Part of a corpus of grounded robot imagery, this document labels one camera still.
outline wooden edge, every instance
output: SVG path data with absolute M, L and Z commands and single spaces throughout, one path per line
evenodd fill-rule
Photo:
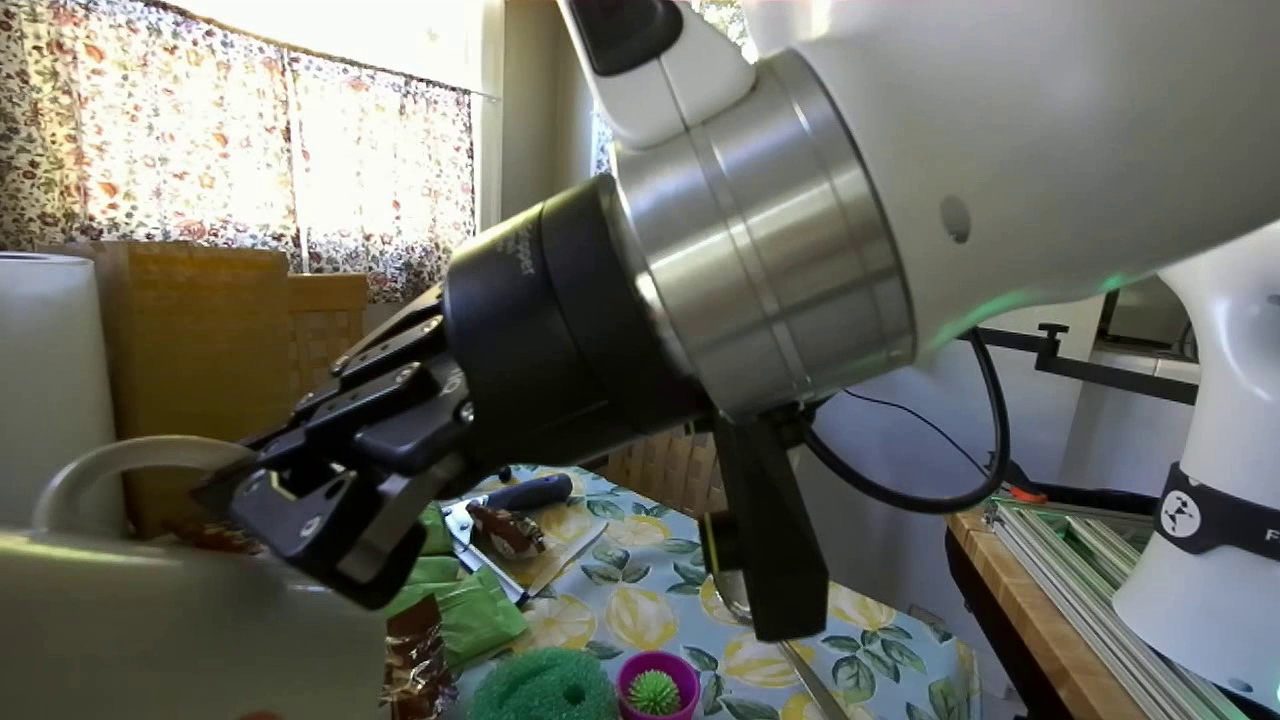
M 1106 662 L 1079 638 L 1063 612 L 986 527 L 984 513 L 956 513 L 949 527 L 1070 715 L 1144 715 Z

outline table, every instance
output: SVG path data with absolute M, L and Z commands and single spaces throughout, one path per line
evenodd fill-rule
M 984 513 L 949 519 L 949 563 L 1032 715 L 1144 715 L 1102 660 L 986 527 Z
M 701 563 L 692 517 L 582 467 L 555 470 L 570 476 L 574 507 L 543 519 L 543 531 L 555 540 L 593 519 L 604 519 L 607 531 L 531 599 L 527 635 L 512 653 L 582 648 L 612 676 L 627 653 L 669 648 L 704 676 L 701 715 L 818 720 L 780 648 L 761 644 L 723 612 Z M 832 679 L 847 715 L 975 715 L 981 671 L 971 648 L 852 589 L 832 585 L 828 626 L 797 648 Z M 491 662 L 459 676 L 459 705 Z

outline metal cylinder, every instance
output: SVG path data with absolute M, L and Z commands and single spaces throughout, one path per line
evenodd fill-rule
M 913 303 L 857 142 L 797 56 L 684 137 L 614 156 L 614 235 L 660 336 L 723 415 L 913 356 Z

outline colorful tablecloth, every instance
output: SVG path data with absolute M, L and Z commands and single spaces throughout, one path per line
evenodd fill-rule
M 582 648 L 607 676 L 627 653 L 669 648 L 701 669 L 712 720 L 818 720 L 780 648 L 736 624 L 701 558 L 695 519 L 660 507 L 582 467 L 555 467 L 574 504 L 540 517 L 552 534 L 607 531 L 527 603 L 527 648 Z M 873 594 L 832 585 L 828 626 L 791 644 L 835 691 L 847 715 L 963 720 L 981 705 L 969 644 Z M 459 699 L 491 662 L 459 679 Z

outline black cable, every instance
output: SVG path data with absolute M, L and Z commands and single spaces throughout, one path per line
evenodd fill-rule
M 852 482 L 857 493 L 875 497 L 881 504 L 903 507 L 903 513 L 935 513 L 935 517 L 938 517 L 938 513 L 963 513 L 963 507 L 986 501 L 986 497 L 1002 482 L 1002 470 L 1006 470 L 1006 405 L 1002 405 L 1002 388 L 1001 388 L 992 352 L 986 352 L 986 344 L 981 338 L 981 332 L 969 332 L 969 346 L 971 346 L 971 359 L 975 359 L 975 367 L 981 367 L 981 381 L 984 381 L 984 391 L 986 391 L 986 409 L 992 409 L 992 433 L 994 433 L 992 442 L 994 442 L 994 449 L 992 449 L 992 462 L 986 462 L 986 467 L 984 467 L 975 457 L 969 457 L 969 450 L 956 442 L 956 435 L 949 435 L 949 433 L 944 433 L 938 424 L 930 424 L 927 415 L 918 415 L 918 413 L 913 413 L 913 409 L 903 409 L 903 405 L 892 405 L 892 399 L 875 399 L 875 405 L 901 409 L 901 413 L 925 419 L 935 435 L 944 435 L 950 449 L 959 449 L 959 457 L 963 457 L 971 467 L 984 470 L 984 482 L 981 482 L 981 486 L 971 486 L 971 493 L 963 493 L 963 497 L 949 497 L 949 501 L 938 501 L 938 497 L 892 493 L 887 482 L 875 482 L 873 476 L 865 476 L 865 470 L 857 470 L 852 462 L 842 462 L 842 457 L 832 450 L 832 449 L 816 435 L 811 424 L 806 424 L 806 433 L 803 433 L 806 450 L 811 450 L 818 462 L 828 462 L 828 470 L 832 470 L 835 479 Z

